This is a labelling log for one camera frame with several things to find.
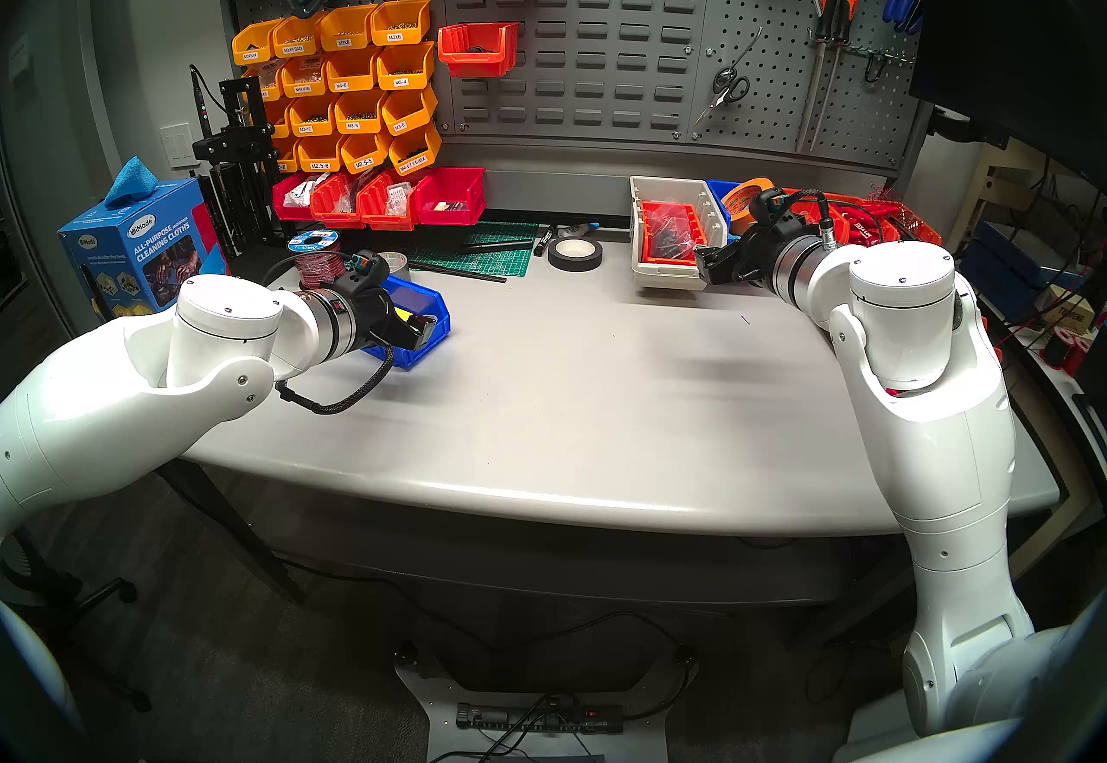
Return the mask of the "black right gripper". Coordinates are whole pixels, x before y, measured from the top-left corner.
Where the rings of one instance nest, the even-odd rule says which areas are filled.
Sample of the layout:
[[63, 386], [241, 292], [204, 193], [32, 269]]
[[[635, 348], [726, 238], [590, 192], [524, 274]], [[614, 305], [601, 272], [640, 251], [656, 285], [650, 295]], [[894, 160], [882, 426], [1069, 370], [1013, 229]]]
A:
[[801, 217], [792, 214], [793, 204], [801, 196], [801, 190], [776, 186], [757, 190], [747, 205], [752, 223], [743, 231], [739, 247], [694, 247], [700, 279], [708, 286], [756, 281], [778, 293], [774, 281], [777, 259], [803, 235]]

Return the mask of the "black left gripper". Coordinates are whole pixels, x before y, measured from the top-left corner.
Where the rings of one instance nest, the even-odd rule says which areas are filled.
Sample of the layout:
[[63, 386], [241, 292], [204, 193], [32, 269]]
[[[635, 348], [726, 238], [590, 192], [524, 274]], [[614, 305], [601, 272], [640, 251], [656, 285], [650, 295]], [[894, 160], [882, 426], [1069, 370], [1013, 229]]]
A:
[[438, 319], [433, 315], [396, 315], [390, 293], [383, 288], [390, 275], [387, 261], [371, 249], [352, 255], [346, 270], [333, 282], [333, 290], [346, 305], [352, 326], [351, 342], [342, 354], [366, 346], [391, 346], [420, 351], [430, 344]]

